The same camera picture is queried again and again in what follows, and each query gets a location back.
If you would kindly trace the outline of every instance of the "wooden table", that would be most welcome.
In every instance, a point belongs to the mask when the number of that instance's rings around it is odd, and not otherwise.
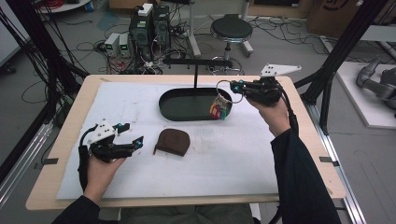
[[[199,76],[198,83],[216,83],[219,80],[252,81],[259,79],[258,76]],[[61,186],[65,166],[71,149],[78,140],[81,125],[84,122],[97,90],[103,82],[163,82],[163,83],[193,83],[194,76],[88,76],[78,93],[69,115],[62,127],[58,138],[49,154],[49,158],[59,158],[57,164],[45,165],[38,177],[35,186],[27,200],[26,207],[29,210],[64,209],[72,200],[57,200],[56,195]],[[291,101],[291,106],[296,114],[300,125],[300,137],[306,144],[313,157],[324,183],[333,199],[342,199],[346,196],[345,189],[336,173],[332,163],[321,162],[319,157],[328,157],[324,146],[315,130],[311,118],[305,110],[300,95],[295,90],[293,83],[288,77],[277,77],[284,87]],[[258,203],[276,202],[277,195],[244,195],[244,196],[219,196],[219,197],[182,197],[182,198],[140,198],[140,199],[112,199],[103,200],[102,207],[127,207],[127,206],[155,206],[177,204],[203,204],[203,203]]]

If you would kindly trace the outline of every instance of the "black stool seat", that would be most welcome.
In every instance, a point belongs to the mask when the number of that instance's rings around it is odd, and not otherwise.
[[[212,22],[210,33],[223,41],[242,43],[251,37],[253,28],[247,21],[239,18],[223,17]]]

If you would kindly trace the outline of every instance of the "gray floor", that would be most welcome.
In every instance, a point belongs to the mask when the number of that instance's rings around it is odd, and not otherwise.
[[[83,10],[76,9],[57,14],[57,16],[59,20],[66,22],[92,21],[92,23],[79,25],[61,23],[60,30],[68,47],[73,50],[81,64],[91,74],[103,74],[103,69],[101,69],[105,66],[103,57],[96,52],[77,50],[91,47],[90,44],[79,44],[83,42],[94,43],[105,39],[105,35],[112,32],[127,31],[128,15],[112,14],[105,10],[86,13]],[[210,20],[209,17],[201,18],[197,21],[197,27]],[[299,32],[302,37],[309,35],[305,30],[304,21],[297,22],[289,25],[289,31],[291,33]],[[118,24],[118,26],[106,30],[113,24]],[[207,29],[209,26],[210,23],[204,24],[203,28],[197,33],[209,34]],[[327,58],[323,46],[315,38],[307,39],[312,45],[295,45],[273,37],[275,35],[283,38],[279,28],[272,30],[271,26],[263,24],[262,27],[266,28],[267,31],[255,28],[254,34],[249,40],[255,50],[249,58],[246,57],[245,52],[240,47],[232,46],[232,57],[241,62],[247,75],[258,75],[267,63],[298,64],[303,68],[302,71],[290,75],[293,81],[297,81],[316,72]],[[298,37],[297,35],[287,34],[286,26],[283,26],[283,30],[288,39]],[[198,35],[197,41],[203,59],[211,59],[214,56],[222,55],[225,47],[223,42],[210,35]],[[374,45],[374,43],[367,42],[359,43],[351,53],[353,57],[348,58],[348,60],[365,60],[368,62],[375,55],[382,55],[383,61],[395,63]],[[4,161],[9,151],[14,148],[44,105],[43,103],[25,103],[21,99],[23,92],[39,81],[28,59],[20,52],[11,62],[17,67],[17,73],[1,74],[0,76],[0,91],[2,92],[0,97],[3,106],[0,113],[0,124],[2,126],[0,132],[0,139],[2,139],[0,143],[0,162]],[[188,70],[184,65],[174,65],[172,69],[165,67],[163,73],[193,74],[193,69]],[[206,75],[207,71],[200,68],[200,74]],[[304,89],[305,87],[300,88],[299,92],[304,92]],[[34,85],[24,94],[23,98],[30,102],[42,101],[44,99],[43,85]],[[60,213],[60,211],[32,212],[26,210],[24,206],[40,172],[34,169],[34,165],[39,162],[41,155],[50,145],[52,139],[55,138],[57,132],[59,132],[59,129],[55,128],[30,169],[23,176],[20,184],[0,210],[1,223],[50,223]],[[340,82],[335,78],[329,113],[329,133],[367,223],[394,223],[394,220],[396,220],[396,180],[392,178],[392,171],[396,170],[396,163],[394,162],[394,158],[396,158],[396,151],[394,150],[396,130],[366,128]],[[337,206],[342,206],[340,202],[335,203]],[[276,211],[276,204],[261,203],[260,208],[262,223],[267,223]],[[340,211],[339,214],[343,223],[349,223],[346,212]]]

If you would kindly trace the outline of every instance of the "black jacket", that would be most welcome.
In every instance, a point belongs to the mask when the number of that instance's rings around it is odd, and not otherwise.
[[[282,222],[341,223],[317,166],[306,146],[292,129],[271,142]],[[99,206],[81,196],[70,204],[53,223],[99,222]]]

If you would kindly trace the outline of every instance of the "white paper sheet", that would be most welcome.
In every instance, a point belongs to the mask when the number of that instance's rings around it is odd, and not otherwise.
[[[215,87],[216,84],[198,85]],[[234,101],[241,97],[220,83]],[[102,119],[112,125],[131,123],[131,129],[114,143],[126,144],[144,135],[144,145],[121,166],[105,198],[183,197],[277,193],[273,136],[258,111],[243,100],[233,105],[226,120],[171,121],[160,112],[159,99],[171,89],[191,84],[103,83],[80,131]],[[184,157],[153,149],[166,128],[189,134],[191,145]],[[90,135],[85,138],[87,144]],[[78,181],[78,141],[66,166],[57,199],[76,199],[82,193]]]

